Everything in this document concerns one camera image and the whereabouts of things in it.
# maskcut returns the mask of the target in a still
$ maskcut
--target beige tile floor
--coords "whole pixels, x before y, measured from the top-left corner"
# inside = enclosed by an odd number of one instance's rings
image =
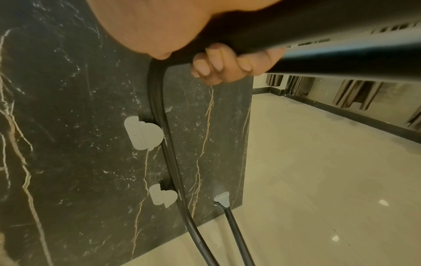
[[[256,265],[411,266],[421,261],[421,145],[285,97],[253,96],[243,205]],[[243,265],[225,217],[200,232]],[[205,265],[184,234],[125,266]]]

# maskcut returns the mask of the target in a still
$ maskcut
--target marble slab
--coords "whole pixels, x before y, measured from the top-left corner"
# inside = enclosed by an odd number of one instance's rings
[[[118,266],[186,232],[162,150],[135,150],[129,116],[151,122],[149,57],[114,41],[83,0],[0,1],[0,264]],[[197,225],[242,204],[252,78],[206,86],[189,66],[164,103]]]

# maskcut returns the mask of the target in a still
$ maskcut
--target floor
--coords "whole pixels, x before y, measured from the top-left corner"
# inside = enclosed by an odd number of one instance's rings
[[[256,265],[419,265],[421,145],[272,94],[253,96],[243,205]],[[243,265],[225,217],[200,232]],[[205,265],[184,234],[124,266]]]

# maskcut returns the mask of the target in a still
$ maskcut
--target black marble panel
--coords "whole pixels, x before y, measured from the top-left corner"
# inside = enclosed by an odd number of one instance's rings
[[[83,0],[0,1],[0,262],[118,266],[185,233],[160,148],[123,126],[151,121],[149,57],[111,39]],[[172,67],[164,101],[197,225],[242,203],[252,79],[215,87]]]

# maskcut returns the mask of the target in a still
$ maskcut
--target black metal frame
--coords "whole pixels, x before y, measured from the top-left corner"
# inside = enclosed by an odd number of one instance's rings
[[[153,118],[165,135],[162,142],[168,172],[178,193],[178,209],[192,239],[208,265],[218,265],[190,216],[163,103],[163,79],[169,66],[190,63],[212,43],[222,42],[238,54],[272,46],[287,46],[330,38],[354,30],[421,20],[420,0],[283,0],[257,12],[231,12],[219,16],[186,47],[164,61],[152,60],[148,93]],[[271,72],[354,79],[421,81],[421,42],[406,35],[402,42],[322,44],[291,50]]]

